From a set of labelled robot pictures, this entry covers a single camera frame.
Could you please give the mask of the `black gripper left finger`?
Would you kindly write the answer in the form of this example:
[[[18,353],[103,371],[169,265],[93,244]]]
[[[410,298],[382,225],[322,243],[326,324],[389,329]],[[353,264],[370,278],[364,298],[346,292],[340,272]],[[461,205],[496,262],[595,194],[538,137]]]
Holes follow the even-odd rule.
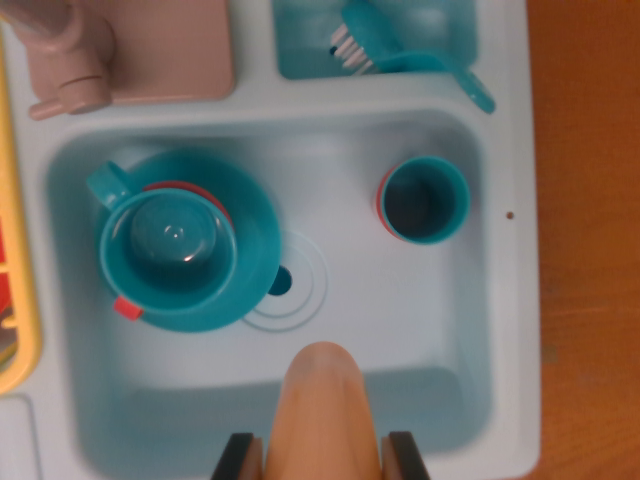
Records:
[[[212,480],[260,480],[263,478],[263,442],[252,433],[234,433],[211,476]]]

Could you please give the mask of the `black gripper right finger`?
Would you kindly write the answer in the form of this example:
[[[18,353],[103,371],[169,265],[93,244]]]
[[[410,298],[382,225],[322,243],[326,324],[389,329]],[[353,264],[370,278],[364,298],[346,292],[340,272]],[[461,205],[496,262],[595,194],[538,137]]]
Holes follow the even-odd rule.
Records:
[[[413,435],[393,431],[381,440],[382,478],[385,480],[430,480]]]

